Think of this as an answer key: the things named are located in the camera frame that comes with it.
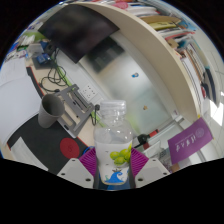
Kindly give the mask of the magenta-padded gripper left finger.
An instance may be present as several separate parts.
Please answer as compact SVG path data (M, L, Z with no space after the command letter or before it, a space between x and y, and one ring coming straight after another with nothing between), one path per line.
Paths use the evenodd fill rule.
M92 188L97 171L97 158L94 148L80 158L71 158L59 171L58 176L84 188Z

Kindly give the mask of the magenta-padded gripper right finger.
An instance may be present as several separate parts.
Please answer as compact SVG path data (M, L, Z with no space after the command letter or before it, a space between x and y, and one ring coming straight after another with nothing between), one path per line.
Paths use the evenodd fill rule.
M149 159L136 149L131 150L130 168L130 186L133 188L141 188L170 174L157 158Z

